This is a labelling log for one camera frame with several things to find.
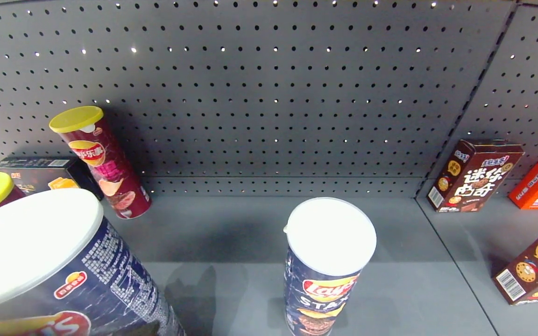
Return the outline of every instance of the shelf surface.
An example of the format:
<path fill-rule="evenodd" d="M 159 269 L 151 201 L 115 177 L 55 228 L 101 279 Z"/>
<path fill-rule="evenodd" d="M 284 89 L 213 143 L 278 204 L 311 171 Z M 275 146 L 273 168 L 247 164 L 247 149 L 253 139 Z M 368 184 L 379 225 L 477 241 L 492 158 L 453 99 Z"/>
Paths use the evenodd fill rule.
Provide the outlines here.
<path fill-rule="evenodd" d="M 476 213 L 436 213 L 424 196 L 418 203 L 497 333 L 537 335 L 538 303 L 508 305 L 491 277 L 538 238 L 538 210 L 520 210 L 505 197 L 489 199 Z"/>
<path fill-rule="evenodd" d="M 157 196 L 131 221 L 106 215 L 164 289 L 190 335 L 288 336 L 283 226 L 301 197 Z M 412 198 L 351 198 L 372 220 L 375 255 L 333 336 L 495 332 Z M 343 232 L 329 234 L 329 240 Z"/>

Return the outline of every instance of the barcode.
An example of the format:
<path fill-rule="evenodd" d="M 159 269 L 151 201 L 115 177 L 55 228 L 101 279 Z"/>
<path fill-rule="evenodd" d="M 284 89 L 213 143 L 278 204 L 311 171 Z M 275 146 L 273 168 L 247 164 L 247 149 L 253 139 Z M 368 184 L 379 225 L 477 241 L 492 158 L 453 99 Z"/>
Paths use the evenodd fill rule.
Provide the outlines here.
<path fill-rule="evenodd" d="M 63 167 L 66 165 L 66 163 L 70 162 L 70 160 L 53 160 L 50 164 L 47 164 L 48 167 Z"/>
<path fill-rule="evenodd" d="M 429 191 L 429 199 L 435 204 L 436 208 L 439 208 L 441 202 L 444 201 L 444 197 L 437 191 L 437 189 L 435 189 L 435 187 L 431 188 L 431 191 Z"/>
<path fill-rule="evenodd" d="M 524 288 L 516 281 L 516 278 L 510 273 L 509 270 L 504 270 L 499 274 L 499 276 L 496 277 L 497 282 L 499 282 L 500 285 L 502 285 L 502 288 L 508 296 L 510 296 L 510 300 L 516 301 L 519 297 L 523 296 L 526 292 Z"/>

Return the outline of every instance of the white lid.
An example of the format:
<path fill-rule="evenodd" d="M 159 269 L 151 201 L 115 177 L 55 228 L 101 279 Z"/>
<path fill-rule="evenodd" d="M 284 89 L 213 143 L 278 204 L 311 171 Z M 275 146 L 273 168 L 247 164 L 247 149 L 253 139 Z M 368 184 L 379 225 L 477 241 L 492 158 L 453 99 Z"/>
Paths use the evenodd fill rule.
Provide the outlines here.
<path fill-rule="evenodd" d="M 44 191 L 2 206 L 0 303 L 66 266 L 94 236 L 102 218 L 103 207 L 85 189 Z"/>
<path fill-rule="evenodd" d="M 337 198 L 312 198 L 299 204 L 284 231 L 295 255 L 312 270 L 329 276 L 361 270 L 375 252 L 371 220 Z"/>

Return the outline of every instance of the red label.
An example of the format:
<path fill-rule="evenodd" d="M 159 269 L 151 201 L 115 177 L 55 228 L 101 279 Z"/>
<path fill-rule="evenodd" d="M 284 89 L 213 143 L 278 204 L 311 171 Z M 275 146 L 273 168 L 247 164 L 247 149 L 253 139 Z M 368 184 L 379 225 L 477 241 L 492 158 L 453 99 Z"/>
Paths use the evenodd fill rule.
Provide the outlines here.
<path fill-rule="evenodd" d="M 101 159 L 105 155 L 105 149 L 98 142 L 95 142 L 94 144 L 95 144 L 94 146 L 87 149 L 77 149 L 77 148 L 72 148 L 72 149 L 74 150 L 74 153 L 76 153 L 76 155 L 78 155 L 80 159 L 96 161 L 96 160 Z"/>
<path fill-rule="evenodd" d="M 348 283 L 335 287 L 322 286 L 317 284 L 317 281 L 314 280 L 305 280 L 303 281 L 303 288 L 308 295 L 318 296 L 319 298 L 333 298 L 334 296 L 346 295 L 355 283 L 356 277 Z"/>
<path fill-rule="evenodd" d="M 77 311 L 0 321 L 0 334 L 14 336 L 89 336 L 91 323 Z"/>
<path fill-rule="evenodd" d="M 66 283 L 55 291 L 55 298 L 58 300 L 70 295 L 74 289 L 80 287 L 86 281 L 86 272 L 73 272 L 66 277 Z"/>

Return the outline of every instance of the lay's stax can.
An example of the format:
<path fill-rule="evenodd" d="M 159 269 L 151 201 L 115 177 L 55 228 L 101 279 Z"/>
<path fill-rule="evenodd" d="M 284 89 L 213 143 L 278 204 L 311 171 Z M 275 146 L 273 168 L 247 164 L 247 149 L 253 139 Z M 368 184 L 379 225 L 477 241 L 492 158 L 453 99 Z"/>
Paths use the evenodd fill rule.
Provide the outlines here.
<path fill-rule="evenodd" d="M 142 334 L 152 325 L 185 336 L 90 191 L 55 189 L 0 208 L 0 335 Z"/>
<path fill-rule="evenodd" d="M 151 207 L 151 198 L 107 125 L 102 109 L 69 109 L 51 119 L 49 128 L 88 164 L 118 217 L 135 218 Z"/>
<path fill-rule="evenodd" d="M 286 323 L 294 336 L 326 336 L 375 252 L 375 229 L 356 206 L 320 197 L 298 205 L 284 231 L 290 245 L 284 273 Z M 338 232 L 346 239 L 331 240 L 328 248 L 318 245 Z"/>

